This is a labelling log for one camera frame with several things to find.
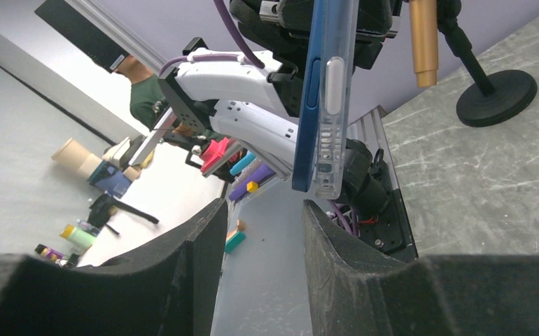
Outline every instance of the teal block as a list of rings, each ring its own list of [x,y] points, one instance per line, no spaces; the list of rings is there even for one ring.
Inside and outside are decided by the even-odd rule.
[[[240,243],[242,243],[247,236],[242,231],[238,231],[234,236],[232,236],[224,245],[224,252],[230,253],[234,250]]]

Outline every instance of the green shirt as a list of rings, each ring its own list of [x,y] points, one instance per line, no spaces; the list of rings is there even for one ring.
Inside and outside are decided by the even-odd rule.
[[[140,123],[145,125],[149,130],[152,130],[156,126],[156,120],[158,115],[153,110],[156,102],[163,100],[165,95],[158,85],[158,78],[156,75],[150,76],[148,79],[139,83],[132,84],[132,97],[129,101],[129,112],[132,116],[139,120]],[[198,135],[204,135],[208,139],[220,141],[225,138],[222,134],[214,131],[205,130],[202,133],[193,134],[194,137]]]

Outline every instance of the clear plastic case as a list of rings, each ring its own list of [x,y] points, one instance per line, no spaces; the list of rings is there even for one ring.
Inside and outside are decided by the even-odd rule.
[[[318,197],[334,200],[342,189],[359,0],[322,1],[325,16],[315,184]]]

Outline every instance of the marbled floor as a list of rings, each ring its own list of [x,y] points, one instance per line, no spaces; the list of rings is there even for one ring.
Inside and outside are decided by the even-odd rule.
[[[539,254],[539,18],[479,59],[488,74],[529,72],[533,103],[500,125],[466,127],[455,104],[472,81],[461,69],[384,120],[421,255]]]

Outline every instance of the yellow cube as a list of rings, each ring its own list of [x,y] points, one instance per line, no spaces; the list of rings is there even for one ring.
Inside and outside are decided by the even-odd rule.
[[[250,193],[254,193],[255,191],[257,191],[257,189],[259,189],[259,185],[257,184],[257,182],[251,181],[247,183],[247,191],[249,191]]]

